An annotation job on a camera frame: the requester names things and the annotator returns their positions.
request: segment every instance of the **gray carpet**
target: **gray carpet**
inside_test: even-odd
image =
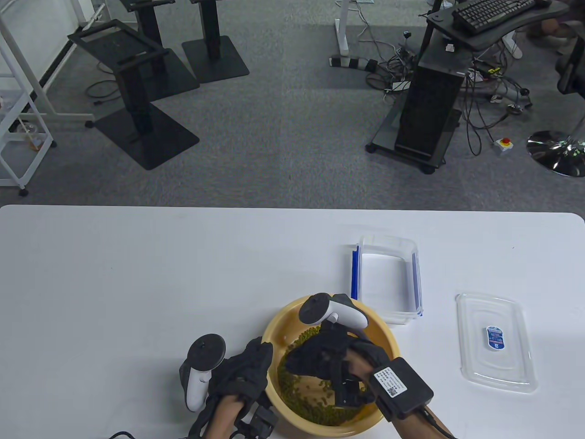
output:
[[[479,157],[460,128],[434,175],[363,146],[389,110],[365,73],[328,67],[336,53],[331,0],[231,0],[218,2],[222,33],[229,35],[250,68],[246,77],[204,84],[156,105],[193,131],[201,142],[147,172],[97,130],[51,124],[57,149],[49,151],[20,199],[0,188],[0,205],[95,204],[217,207],[292,207],[422,210],[568,211],[585,215],[585,181],[553,174],[527,155],[532,132],[568,130],[585,105],[556,91],[556,55],[519,37],[524,58],[509,73],[531,90],[534,107],[510,117],[493,135],[515,147],[498,157],[483,135]],[[380,40],[398,42],[404,29],[422,32],[424,0],[377,0],[364,5]],[[184,57],[181,42],[201,37],[198,8],[181,0],[157,9],[164,44]],[[350,18],[351,51],[376,55],[356,43],[362,29]],[[390,50],[385,47],[384,55]],[[50,90],[61,111],[108,114],[120,102],[92,107],[84,88],[107,76],[78,49]],[[496,120],[505,104],[486,104]]]

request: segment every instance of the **chair wheel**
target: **chair wheel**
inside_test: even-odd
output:
[[[428,164],[422,164],[421,171],[423,174],[431,175],[435,173],[436,169],[432,166],[429,166]]]

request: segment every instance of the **human hand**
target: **human hand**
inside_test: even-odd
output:
[[[331,380],[331,361],[345,361],[348,372],[365,381],[375,367],[390,362],[384,349],[348,331],[338,323],[323,322],[319,334],[288,354],[287,370],[295,375]]]
[[[226,358],[211,372],[205,408],[189,431],[189,437],[200,437],[203,427],[219,417],[216,411],[229,411],[225,415],[230,425],[242,419],[268,385],[267,373],[272,363],[271,343],[262,343],[261,337],[250,341],[241,354]]]
[[[250,341],[241,354],[226,358],[211,372],[208,393],[234,395],[244,403],[241,419],[268,385],[268,368],[272,363],[271,343],[262,343],[261,337]]]

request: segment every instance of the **black keyboard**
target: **black keyboard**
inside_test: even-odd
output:
[[[535,6],[535,0],[471,0],[456,6],[453,25],[475,35]]]

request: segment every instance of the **clear plastic container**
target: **clear plastic container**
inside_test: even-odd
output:
[[[417,245],[394,236],[364,236],[354,254],[352,297],[386,323],[422,315]]]
[[[474,383],[518,393],[538,387],[522,308],[487,294],[457,296],[463,376]]]

